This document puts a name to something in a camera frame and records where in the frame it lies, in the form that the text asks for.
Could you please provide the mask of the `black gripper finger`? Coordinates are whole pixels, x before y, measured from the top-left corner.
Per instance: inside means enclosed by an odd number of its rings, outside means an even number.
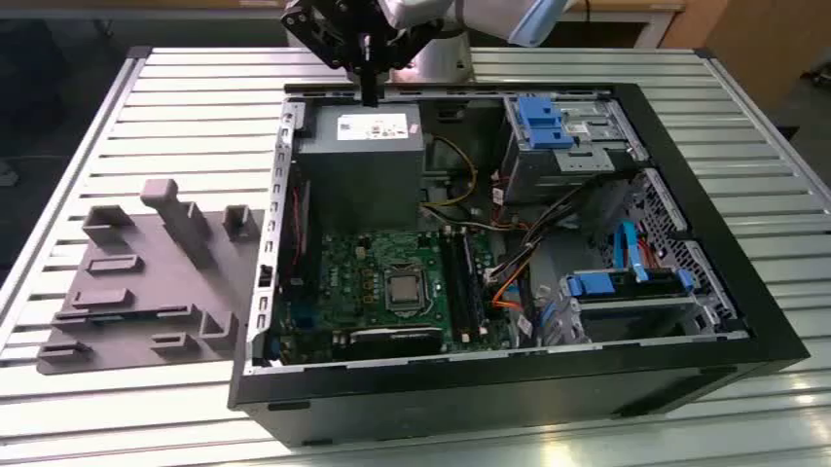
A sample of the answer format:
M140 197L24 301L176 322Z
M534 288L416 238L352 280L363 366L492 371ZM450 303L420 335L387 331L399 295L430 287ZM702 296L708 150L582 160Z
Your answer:
M423 23L406 29L382 24L370 32L370 106L376 107L383 90L379 76L400 70L443 30L443 23Z
M332 69L343 68L359 85L362 103L370 106L370 46L364 36L362 41L354 41L335 49L322 47L315 43L314 27L318 25L311 9L312 1L288 1L280 22L287 31Z

